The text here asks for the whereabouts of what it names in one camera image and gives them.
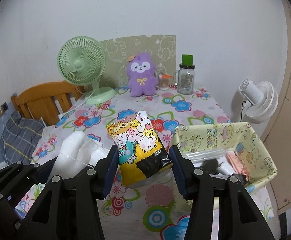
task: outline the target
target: plaid fabric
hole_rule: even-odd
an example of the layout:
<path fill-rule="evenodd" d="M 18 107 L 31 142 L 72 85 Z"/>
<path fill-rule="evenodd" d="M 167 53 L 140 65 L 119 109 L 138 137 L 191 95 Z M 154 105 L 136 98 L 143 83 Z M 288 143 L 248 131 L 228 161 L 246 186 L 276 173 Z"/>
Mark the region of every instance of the plaid fabric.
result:
<path fill-rule="evenodd" d="M 4 127 L 0 139 L 1 153 L 8 165 L 17 161 L 30 164 L 31 155 L 39 139 L 42 137 L 44 126 L 33 119 L 22 118 L 18 111 L 12 113 Z"/>

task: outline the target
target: white wall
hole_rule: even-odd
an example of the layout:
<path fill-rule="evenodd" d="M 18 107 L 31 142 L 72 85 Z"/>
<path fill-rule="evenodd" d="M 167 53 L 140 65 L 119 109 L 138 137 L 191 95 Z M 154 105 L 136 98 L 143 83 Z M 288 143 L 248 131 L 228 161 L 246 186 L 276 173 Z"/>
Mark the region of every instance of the white wall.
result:
<path fill-rule="evenodd" d="M 177 63 L 182 53 L 194 54 L 196 81 L 234 121 L 243 79 L 281 88 L 287 54 L 281 0 L 2 0 L 0 104 L 13 92 L 62 80 L 57 54 L 74 36 L 164 33 L 176 34 Z"/>

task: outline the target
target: yellow stripe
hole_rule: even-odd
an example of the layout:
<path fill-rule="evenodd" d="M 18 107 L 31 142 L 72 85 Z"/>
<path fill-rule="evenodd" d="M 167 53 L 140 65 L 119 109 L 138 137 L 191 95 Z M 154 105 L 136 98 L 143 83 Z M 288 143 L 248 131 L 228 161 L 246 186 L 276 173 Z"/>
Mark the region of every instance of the yellow stripe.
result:
<path fill-rule="evenodd" d="M 25 129 L 28 129 L 28 130 L 34 132 L 35 134 L 42 136 L 42 134 L 35 132 L 34 130 L 32 130 L 31 128 L 29 128 L 29 127 L 27 127 L 27 126 L 22 127 L 22 126 L 16 124 L 15 121 L 12 119 L 12 117 L 10 117 L 10 119 L 13 121 L 13 123 L 14 123 L 16 126 L 18 126 L 18 127 L 20 127 L 20 128 L 23 128 L 23 129 L 24 129 L 24 128 L 25 128 Z"/>
<path fill-rule="evenodd" d="M 12 145 L 10 145 L 9 143 L 4 142 L 5 145 L 8 145 L 9 147 L 11 147 L 12 149 L 14 149 L 16 152 L 18 152 L 19 154 L 21 154 L 23 157 L 27 158 L 29 161 L 31 161 L 27 156 L 25 156 L 21 151 L 19 151 L 18 149 L 16 149 L 15 147 L 13 147 Z"/>

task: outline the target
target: yellow tissue package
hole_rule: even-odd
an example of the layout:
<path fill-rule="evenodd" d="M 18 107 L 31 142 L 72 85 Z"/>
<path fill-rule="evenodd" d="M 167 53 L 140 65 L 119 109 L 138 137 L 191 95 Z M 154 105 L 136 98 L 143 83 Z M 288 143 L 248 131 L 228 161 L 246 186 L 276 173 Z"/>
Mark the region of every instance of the yellow tissue package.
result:
<path fill-rule="evenodd" d="M 133 113 L 107 126 L 119 148 L 119 164 L 124 186 L 134 184 L 171 166 L 145 111 Z"/>

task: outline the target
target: purple plush toy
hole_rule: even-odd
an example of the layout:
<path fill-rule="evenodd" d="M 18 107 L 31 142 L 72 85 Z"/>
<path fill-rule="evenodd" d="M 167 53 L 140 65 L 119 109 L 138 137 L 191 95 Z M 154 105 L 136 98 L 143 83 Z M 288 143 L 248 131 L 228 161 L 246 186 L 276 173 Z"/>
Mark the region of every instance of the purple plush toy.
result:
<path fill-rule="evenodd" d="M 151 56 L 145 52 L 136 55 L 129 62 L 127 67 L 127 75 L 130 78 L 128 87 L 131 89 L 132 97 L 155 95 L 155 86 L 159 81 L 154 76 L 154 68 Z"/>

